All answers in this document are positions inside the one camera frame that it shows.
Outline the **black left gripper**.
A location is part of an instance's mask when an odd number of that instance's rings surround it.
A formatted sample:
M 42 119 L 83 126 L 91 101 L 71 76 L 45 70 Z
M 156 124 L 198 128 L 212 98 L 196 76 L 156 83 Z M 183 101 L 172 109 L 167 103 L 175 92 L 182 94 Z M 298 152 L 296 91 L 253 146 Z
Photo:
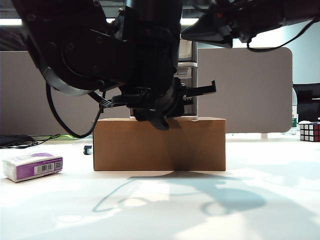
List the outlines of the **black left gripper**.
M 151 95 L 144 95 L 146 106 L 135 106 L 130 109 L 130 117 L 138 121 L 149 121 L 157 130 L 168 130 L 169 124 L 165 118 L 178 118 L 193 115 L 193 97 L 216 93 L 216 81 L 211 85 L 188 87 L 178 77 L 166 93 L 160 93 L 154 101 Z

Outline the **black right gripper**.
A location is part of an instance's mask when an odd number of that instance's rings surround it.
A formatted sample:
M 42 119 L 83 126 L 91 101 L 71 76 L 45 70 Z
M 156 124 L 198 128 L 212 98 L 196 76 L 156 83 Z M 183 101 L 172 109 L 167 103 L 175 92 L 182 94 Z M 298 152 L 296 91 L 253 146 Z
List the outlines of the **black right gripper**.
M 232 48 L 233 39 L 247 42 L 256 35 L 280 28 L 282 0 L 218 0 L 217 5 L 192 7 L 202 16 L 181 32 L 181 38 L 212 46 Z

